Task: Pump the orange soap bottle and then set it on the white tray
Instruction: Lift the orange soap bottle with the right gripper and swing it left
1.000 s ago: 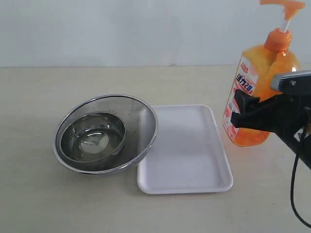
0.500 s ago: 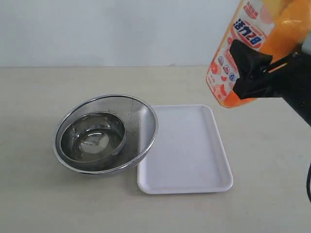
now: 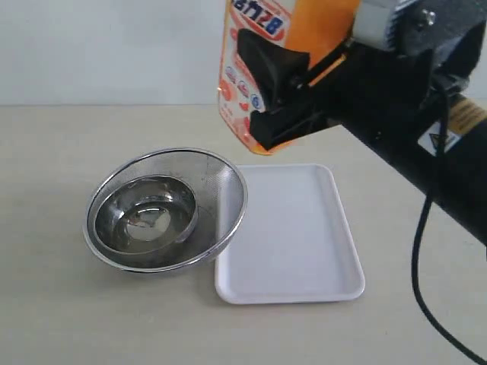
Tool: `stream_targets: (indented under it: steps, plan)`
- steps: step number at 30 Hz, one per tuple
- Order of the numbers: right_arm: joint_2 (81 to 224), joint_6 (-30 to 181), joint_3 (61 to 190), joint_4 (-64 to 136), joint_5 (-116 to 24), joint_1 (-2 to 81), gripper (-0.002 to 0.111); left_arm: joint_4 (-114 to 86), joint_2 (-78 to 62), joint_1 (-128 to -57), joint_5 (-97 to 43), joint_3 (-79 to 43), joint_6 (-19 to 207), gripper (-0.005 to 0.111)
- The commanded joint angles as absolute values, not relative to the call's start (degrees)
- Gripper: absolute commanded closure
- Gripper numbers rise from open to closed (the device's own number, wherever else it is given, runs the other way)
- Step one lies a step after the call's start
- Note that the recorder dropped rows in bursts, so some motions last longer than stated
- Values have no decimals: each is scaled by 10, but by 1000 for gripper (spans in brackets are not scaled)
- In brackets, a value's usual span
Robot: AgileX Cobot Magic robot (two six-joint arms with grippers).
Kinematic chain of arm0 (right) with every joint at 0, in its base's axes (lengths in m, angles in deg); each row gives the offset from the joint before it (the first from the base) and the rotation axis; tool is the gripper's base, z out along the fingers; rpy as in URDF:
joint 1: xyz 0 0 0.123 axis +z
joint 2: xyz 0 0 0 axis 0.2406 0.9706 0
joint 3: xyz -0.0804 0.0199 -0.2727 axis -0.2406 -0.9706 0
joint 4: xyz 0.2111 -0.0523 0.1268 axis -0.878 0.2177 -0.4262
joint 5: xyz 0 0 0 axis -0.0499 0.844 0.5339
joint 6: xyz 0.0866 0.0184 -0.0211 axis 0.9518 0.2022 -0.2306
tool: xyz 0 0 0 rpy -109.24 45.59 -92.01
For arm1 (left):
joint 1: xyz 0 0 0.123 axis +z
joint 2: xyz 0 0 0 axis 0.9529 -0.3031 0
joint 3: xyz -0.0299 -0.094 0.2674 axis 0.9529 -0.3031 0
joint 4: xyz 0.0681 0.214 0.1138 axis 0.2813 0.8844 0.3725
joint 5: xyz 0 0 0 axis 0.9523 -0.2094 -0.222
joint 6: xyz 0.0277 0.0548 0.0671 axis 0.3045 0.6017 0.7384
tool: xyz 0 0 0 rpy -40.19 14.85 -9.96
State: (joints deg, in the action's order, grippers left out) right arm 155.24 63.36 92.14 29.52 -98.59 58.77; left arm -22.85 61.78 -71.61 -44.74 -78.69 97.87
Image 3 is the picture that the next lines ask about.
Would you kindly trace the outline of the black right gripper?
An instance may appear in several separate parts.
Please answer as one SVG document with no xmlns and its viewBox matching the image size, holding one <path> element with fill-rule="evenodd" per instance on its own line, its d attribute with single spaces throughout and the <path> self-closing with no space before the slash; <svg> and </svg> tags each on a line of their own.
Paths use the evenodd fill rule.
<svg viewBox="0 0 487 365">
<path fill-rule="evenodd" d="M 361 35 L 325 58 L 346 60 L 294 105 L 278 107 L 307 73 L 310 54 L 278 46 L 248 29 L 237 32 L 237 54 L 271 111 L 250 114 L 250 134 L 265 149 L 330 127 L 337 120 L 359 137 L 412 128 L 427 108 L 457 98 L 472 72 L 472 24 L 466 18 L 401 18 L 388 24 L 385 46 Z"/>
</svg>

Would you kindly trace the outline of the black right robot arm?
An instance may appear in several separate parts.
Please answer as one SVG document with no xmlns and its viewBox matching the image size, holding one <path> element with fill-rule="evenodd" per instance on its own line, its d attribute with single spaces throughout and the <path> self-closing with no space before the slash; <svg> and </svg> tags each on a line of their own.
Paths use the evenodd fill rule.
<svg viewBox="0 0 487 365">
<path fill-rule="evenodd" d="M 477 60 L 485 24 L 466 33 L 444 66 L 432 52 L 405 58 L 366 46 L 339 44 L 320 61 L 337 61 L 315 85 L 310 55 L 285 49 L 248 29 L 237 32 L 237 54 L 263 96 L 265 109 L 250 114 L 250 134 L 266 150 L 343 125 L 356 138 L 426 192 L 481 242 L 486 240 L 486 123 L 481 121 L 446 148 L 439 176 L 434 153 L 419 140 L 461 101 L 460 55 Z"/>
</svg>

